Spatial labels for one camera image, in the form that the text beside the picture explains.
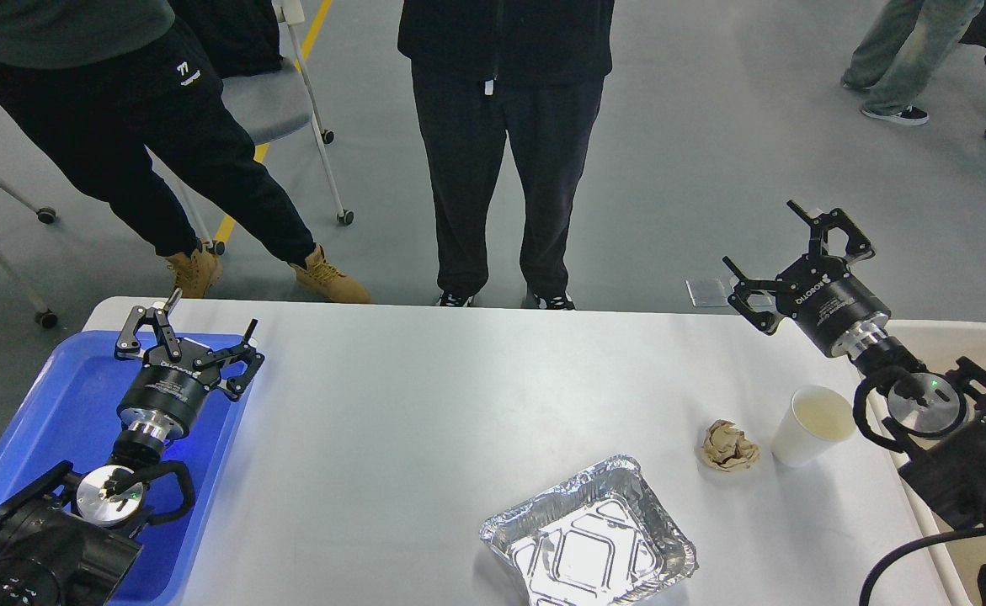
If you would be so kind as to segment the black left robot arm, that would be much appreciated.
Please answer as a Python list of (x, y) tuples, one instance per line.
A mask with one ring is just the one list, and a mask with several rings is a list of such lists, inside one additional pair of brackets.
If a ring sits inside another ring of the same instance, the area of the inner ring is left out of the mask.
[(250, 322), (180, 335), (174, 292), (55, 350), (0, 440), (0, 605), (157, 605), (188, 575), (243, 399)]

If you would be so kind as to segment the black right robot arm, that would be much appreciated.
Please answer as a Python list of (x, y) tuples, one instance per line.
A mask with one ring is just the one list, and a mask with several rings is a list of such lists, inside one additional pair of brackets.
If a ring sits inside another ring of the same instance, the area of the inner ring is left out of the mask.
[(986, 536), (986, 369), (966, 357), (932, 372), (892, 334), (892, 312), (850, 266), (874, 256), (870, 239), (845, 211), (807, 212), (788, 202), (809, 229), (806, 252), (774, 279), (735, 275), (728, 303), (755, 329), (776, 332), (792, 319), (824, 356), (846, 357), (861, 373), (851, 417), (863, 437), (903, 454), (902, 480), (948, 530), (894, 549), (874, 565), (859, 602), (893, 563), (916, 550)]

